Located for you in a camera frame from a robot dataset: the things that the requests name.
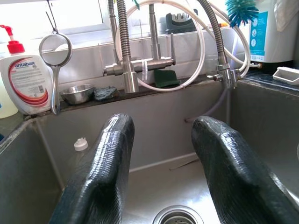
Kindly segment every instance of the white appliance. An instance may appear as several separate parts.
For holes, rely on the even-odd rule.
[[[277,31],[274,7],[276,0],[259,0],[259,17],[250,25],[251,60],[262,63],[284,63],[294,60],[299,14],[287,27]]]

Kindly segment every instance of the sink drain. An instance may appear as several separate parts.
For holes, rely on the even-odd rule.
[[[171,206],[155,217],[153,224],[203,224],[196,211],[185,206]]]

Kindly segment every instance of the teal brush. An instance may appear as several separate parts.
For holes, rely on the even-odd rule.
[[[226,0],[230,26],[247,24],[258,17],[258,9],[255,0]]]
[[[137,8],[138,8],[138,10],[140,9],[140,5],[139,5],[139,3],[137,2],[137,0],[132,0],[134,3],[135,3],[135,5],[137,6]]]

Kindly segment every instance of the white bottle cap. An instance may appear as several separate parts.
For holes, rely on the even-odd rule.
[[[85,138],[78,139],[74,144],[75,150],[80,152],[88,148],[88,142]]]

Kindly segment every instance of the flexible faucet hose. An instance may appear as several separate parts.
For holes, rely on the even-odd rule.
[[[129,43],[128,17],[125,0],[117,0],[117,11],[119,17],[122,58],[123,61],[130,61],[131,50]]]
[[[114,11],[114,0],[108,0],[108,9]]]
[[[223,39],[220,31],[220,27],[218,25],[218,21],[216,18],[216,15],[210,6],[210,3],[207,0],[197,0],[201,6],[204,8],[214,31],[214,36],[216,40],[216,45],[217,45],[217,51],[218,51],[218,56],[222,57],[221,60],[219,61],[220,64],[225,64],[227,63],[227,58],[224,53],[224,44],[223,44]]]

